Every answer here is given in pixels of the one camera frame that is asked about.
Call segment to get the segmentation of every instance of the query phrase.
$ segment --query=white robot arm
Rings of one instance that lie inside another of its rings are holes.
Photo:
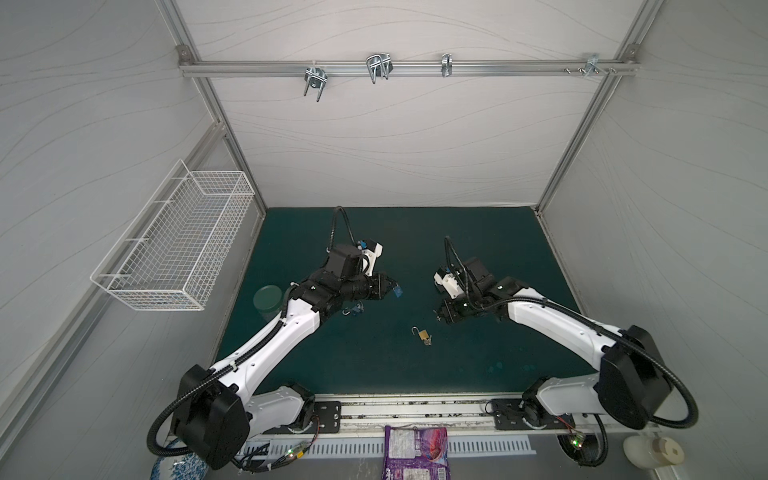
[[[447,294],[439,319],[456,323],[487,313],[509,318],[560,343],[597,371],[568,379],[539,379],[522,396],[519,413],[526,424],[544,428],[566,413],[607,413],[632,429],[642,429],[649,421],[672,428],[696,422],[693,396],[664,365],[650,333],[637,326],[622,330],[588,319],[511,277],[497,281],[480,260],[462,262],[449,237],[445,255],[447,266],[434,277],[438,289]],[[659,419],[654,413],[673,386],[688,405],[688,417]]]
[[[342,213],[353,244],[333,244],[336,215]],[[209,369],[195,365],[182,377],[177,399],[155,420],[147,447],[155,455],[190,452],[211,468],[226,465],[245,440],[273,427],[298,430],[309,426],[314,395],[300,386],[253,393],[269,372],[296,345],[315,332],[345,301],[380,300],[396,282],[374,272],[381,244],[356,242],[341,207],[334,212],[326,262],[303,282],[291,286],[280,313],[227,358]],[[157,431],[170,415],[171,431],[187,447],[168,449],[157,444]]]

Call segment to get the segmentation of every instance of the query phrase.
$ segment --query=white fabric wall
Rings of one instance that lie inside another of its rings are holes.
[[[201,170],[233,166],[219,143]],[[214,358],[260,221],[251,204],[203,312],[134,312],[113,301],[0,465],[0,478],[150,478],[157,457],[147,450],[147,430],[176,398],[184,372]]]
[[[670,434],[697,480],[768,468],[767,25],[765,2],[668,0],[545,211],[588,314],[651,331],[696,396]]]
[[[641,0],[180,0],[203,60],[612,58]],[[573,78],[214,81],[271,207],[535,204],[596,88]]]
[[[3,2],[0,45],[1,406],[212,120],[152,0]]]
[[[270,207],[516,207],[538,201],[597,83],[347,78],[320,103],[300,78],[214,86]]]

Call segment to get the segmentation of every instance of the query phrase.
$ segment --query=dark green mat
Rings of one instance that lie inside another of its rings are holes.
[[[357,239],[384,246],[376,269],[398,280],[403,296],[367,301],[364,314],[337,313],[267,376],[266,392],[298,382],[317,393],[522,391],[540,376],[568,377],[591,367],[528,327],[494,318],[445,325],[432,275],[445,263],[450,235],[463,259],[478,257],[496,278],[513,276],[546,297],[575,308],[563,275],[529,208],[350,208]],[[219,358],[266,322],[254,293],[275,284],[283,291],[325,260],[332,209],[269,210],[240,289]],[[337,238],[344,241],[343,226]],[[425,346],[411,327],[426,329]]]

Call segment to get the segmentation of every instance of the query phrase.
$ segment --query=green container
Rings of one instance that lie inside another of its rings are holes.
[[[253,306],[267,322],[271,322],[283,307],[283,291],[277,285],[262,286],[253,295]]]

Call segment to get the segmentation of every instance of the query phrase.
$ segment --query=wire mesh basket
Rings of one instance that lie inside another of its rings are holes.
[[[253,198],[241,171],[179,163],[91,275],[134,310],[202,310]]]

